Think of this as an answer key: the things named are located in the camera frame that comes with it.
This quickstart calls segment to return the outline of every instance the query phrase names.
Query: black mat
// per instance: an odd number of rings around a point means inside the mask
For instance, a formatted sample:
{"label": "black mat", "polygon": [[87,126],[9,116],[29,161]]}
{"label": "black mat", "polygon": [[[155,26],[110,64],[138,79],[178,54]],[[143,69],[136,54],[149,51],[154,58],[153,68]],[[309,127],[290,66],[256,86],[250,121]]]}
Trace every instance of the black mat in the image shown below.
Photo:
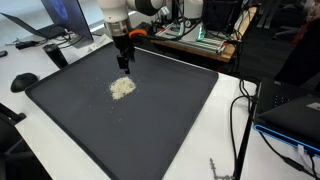
{"label": "black mat", "polygon": [[136,50],[129,77],[137,89],[115,102],[108,87],[125,76],[117,54],[113,44],[106,45],[26,94],[110,178],[161,179],[218,74]]}

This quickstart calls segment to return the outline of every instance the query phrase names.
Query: cable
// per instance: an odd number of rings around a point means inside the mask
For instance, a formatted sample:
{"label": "cable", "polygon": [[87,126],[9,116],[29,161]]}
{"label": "cable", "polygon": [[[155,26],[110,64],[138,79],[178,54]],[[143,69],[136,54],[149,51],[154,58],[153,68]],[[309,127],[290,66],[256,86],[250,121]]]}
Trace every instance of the cable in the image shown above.
{"label": "cable", "polygon": [[235,146],[235,140],[234,140],[234,133],[233,133],[233,118],[232,118],[232,111],[233,111],[233,106],[234,103],[241,98],[246,98],[248,100],[248,112],[249,112],[249,120],[253,120],[252,115],[250,114],[250,107],[251,107],[251,101],[252,102],[256,102],[256,100],[254,99],[254,96],[250,96],[249,92],[245,89],[244,87],[244,79],[240,79],[239,82],[239,89],[241,91],[242,96],[239,96],[237,98],[235,98],[230,106],[230,133],[231,133],[231,141],[232,141],[232,149],[233,149],[233,156],[234,156],[234,174],[236,174],[237,172],[237,150],[236,150],[236,146]]}
{"label": "cable", "polygon": [[80,41],[82,40],[82,38],[83,38],[83,36],[81,36],[81,38],[80,38],[78,41],[76,41],[76,42],[74,42],[74,43],[72,43],[72,44],[69,44],[68,46],[59,47],[59,48],[60,48],[60,49],[64,49],[64,48],[67,48],[67,47],[73,46],[73,45],[77,44],[78,42],[80,42]]}
{"label": "cable", "polygon": [[313,161],[313,155],[309,154],[309,157],[310,157],[310,160],[311,160],[311,163],[312,163],[312,171],[313,171],[314,179],[315,180],[319,180],[319,178],[317,176],[317,173],[316,173],[315,164],[314,164],[314,161]]}
{"label": "cable", "polygon": [[264,140],[264,142],[268,145],[268,147],[275,153],[277,154],[285,163],[287,163],[289,166],[293,167],[294,169],[304,172],[305,174],[308,174],[311,177],[314,177],[314,174],[311,174],[309,171],[307,171],[301,164],[297,163],[296,161],[292,160],[289,157],[283,156],[281,155],[278,151],[276,151],[271,144],[268,142],[268,140],[265,138],[265,136],[259,132],[259,134],[261,135],[262,139]]}
{"label": "cable", "polygon": [[240,99],[240,98],[244,98],[246,96],[239,96],[237,97],[236,99],[234,99],[231,103],[231,106],[230,106],[230,133],[231,133],[231,140],[232,140],[232,149],[233,149],[233,158],[234,158],[234,169],[236,169],[236,166],[237,166],[237,161],[238,161],[238,158],[237,158],[237,150],[236,150],[236,145],[235,145],[235,141],[234,141],[234,134],[233,134],[233,121],[232,121],[232,109],[233,109],[233,105],[234,103]]}

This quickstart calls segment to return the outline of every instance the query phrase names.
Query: wire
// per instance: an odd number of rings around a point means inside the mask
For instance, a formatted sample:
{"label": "wire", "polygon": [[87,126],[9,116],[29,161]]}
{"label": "wire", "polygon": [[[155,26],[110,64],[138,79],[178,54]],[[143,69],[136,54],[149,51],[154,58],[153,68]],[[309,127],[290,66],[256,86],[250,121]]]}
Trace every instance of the wire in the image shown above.
{"label": "wire", "polygon": [[244,87],[244,79],[243,78],[240,79],[239,89],[240,89],[240,92],[241,92],[242,96],[239,96],[239,97],[235,98],[232,101],[231,106],[230,106],[230,118],[229,118],[229,120],[230,120],[230,133],[231,133],[232,149],[233,149],[233,156],[234,156],[234,174],[236,174],[235,172],[237,171],[238,158],[237,158],[237,150],[236,150],[236,146],[235,146],[234,133],[233,133],[233,118],[232,118],[233,106],[234,106],[234,103],[238,99],[246,98],[248,100],[249,120],[253,121],[252,115],[250,113],[250,107],[251,107],[251,101],[252,102],[256,102],[255,99],[254,99],[255,95],[254,96],[250,96],[249,92],[245,89],[245,87]]}
{"label": "wire", "polygon": [[312,167],[309,166],[309,164],[305,161],[305,159],[303,158],[303,156],[300,154],[300,159],[302,161],[302,163],[304,164],[304,167],[306,168],[306,170],[308,170],[309,172],[313,171]]}
{"label": "wire", "polygon": [[72,43],[72,44],[69,44],[68,46],[59,47],[59,48],[60,48],[60,49],[64,49],[64,48],[67,48],[67,47],[73,46],[73,45],[77,44],[78,42],[80,42],[80,41],[82,40],[82,38],[83,38],[83,36],[81,36],[81,38],[80,38],[78,41],[76,41],[76,42],[74,42],[74,43]]}
{"label": "wire", "polygon": [[232,120],[232,110],[233,110],[233,105],[234,103],[240,99],[240,98],[244,98],[246,96],[239,96],[237,98],[235,98],[232,103],[231,103],[231,106],[230,106],[230,133],[231,133],[231,140],[232,140],[232,149],[233,149],[233,158],[234,158],[234,169],[236,169],[237,167],[237,161],[238,161],[238,158],[237,158],[237,150],[236,150],[236,145],[235,145],[235,141],[234,141],[234,134],[233,134],[233,120]]}
{"label": "wire", "polygon": [[289,166],[293,167],[294,169],[298,170],[298,171],[302,171],[305,174],[308,174],[311,177],[314,177],[314,174],[311,174],[309,171],[307,171],[301,164],[297,163],[296,161],[292,160],[289,157],[283,156],[281,155],[278,151],[276,151],[271,144],[268,142],[268,140],[265,138],[265,136],[259,132],[259,134],[261,135],[262,139],[264,140],[264,142],[268,145],[268,147],[275,153],[277,154],[285,163],[287,163]]}
{"label": "wire", "polygon": [[315,180],[319,180],[319,178],[317,176],[317,173],[316,173],[315,164],[314,164],[314,161],[313,161],[313,155],[309,154],[309,157],[310,157],[310,160],[311,160],[311,163],[312,163],[312,171],[313,171],[314,179]]}

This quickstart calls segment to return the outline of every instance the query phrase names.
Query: power cord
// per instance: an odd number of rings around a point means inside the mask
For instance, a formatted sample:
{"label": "power cord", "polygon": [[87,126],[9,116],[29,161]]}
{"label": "power cord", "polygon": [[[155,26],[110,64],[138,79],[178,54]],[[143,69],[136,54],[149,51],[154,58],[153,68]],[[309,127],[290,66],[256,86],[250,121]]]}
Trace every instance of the power cord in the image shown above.
{"label": "power cord", "polygon": [[302,161],[302,163],[304,164],[304,168],[306,168],[309,172],[313,172],[312,167],[309,166],[309,164],[305,161],[303,155],[304,155],[304,147],[302,145],[298,145],[298,153],[300,156],[300,160]]}
{"label": "power cord", "polygon": [[248,112],[249,112],[249,120],[253,120],[252,115],[250,114],[250,107],[251,107],[251,102],[257,102],[257,98],[256,95],[250,96],[249,92],[245,89],[244,87],[244,78],[241,78],[239,81],[239,89],[241,92],[241,96],[235,98],[230,106],[230,133],[231,133],[231,141],[232,141],[232,149],[233,149],[233,158],[234,158],[234,174],[236,174],[236,172],[238,171],[237,169],[237,150],[236,150],[236,146],[235,146],[235,140],[234,140],[234,133],[233,133],[233,118],[232,118],[232,111],[233,111],[233,106],[235,104],[235,102],[241,98],[246,98],[248,100]]}
{"label": "power cord", "polygon": [[314,161],[313,161],[313,155],[309,154],[309,157],[310,157],[310,160],[311,160],[311,163],[312,163],[312,171],[313,171],[314,179],[315,180],[319,180],[319,178],[317,176],[317,173],[316,173],[315,164],[314,164]]}
{"label": "power cord", "polygon": [[315,180],[319,180],[316,174],[311,174],[309,171],[307,171],[301,164],[297,163],[296,161],[294,161],[293,159],[283,156],[281,155],[278,151],[276,151],[271,144],[268,142],[268,140],[265,138],[265,136],[260,133],[262,139],[264,140],[264,142],[268,145],[268,147],[276,154],[278,155],[285,163],[287,163],[289,166],[293,167],[294,169],[300,171],[300,172],[304,172],[305,174],[308,174],[311,177],[314,177]]}

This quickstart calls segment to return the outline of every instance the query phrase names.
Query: white desk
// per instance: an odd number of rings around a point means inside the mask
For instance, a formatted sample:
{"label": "white desk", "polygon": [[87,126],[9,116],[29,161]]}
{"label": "white desk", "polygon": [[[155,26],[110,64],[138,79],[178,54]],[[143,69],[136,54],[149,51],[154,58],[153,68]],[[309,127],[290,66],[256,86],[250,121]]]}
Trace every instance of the white desk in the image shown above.
{"label": "white desk", "polygon": [[[0,59],[0,101],[17,113],[23,112],[27,118],[16,125],[17,130],[33,150],[53,179],[109,179],[107,175],[68,137],[44,112],[42,112],[24,93],[13,94],[10,84],[17,74],[32,72],[44,78],[58,70],[43,52],[41,47],[18,51],[5,47],[9,55]],[[74,48],[63,50],[66,59],[76,61],[84,56],[87,49]],[[167,170],[166,180],[213,180],[209,163],[212,158],[218,175],[231,175],[233,154],[229,131],[229,108],[233,99],[240,95],[239,81],[220,74],[219,80],[191,128],[186,140]],[[255,85],[246,83],[252,94]],[[237,101],[233,110],[236,147],[239,149],[248,113],[247,101]],[[252,131],[249,142],[243,179],[308,179],[302,173],[292,171],[291,167],[279,165],[273,153],[261,138]],[[279,143],[279,148],[287,146]]]}

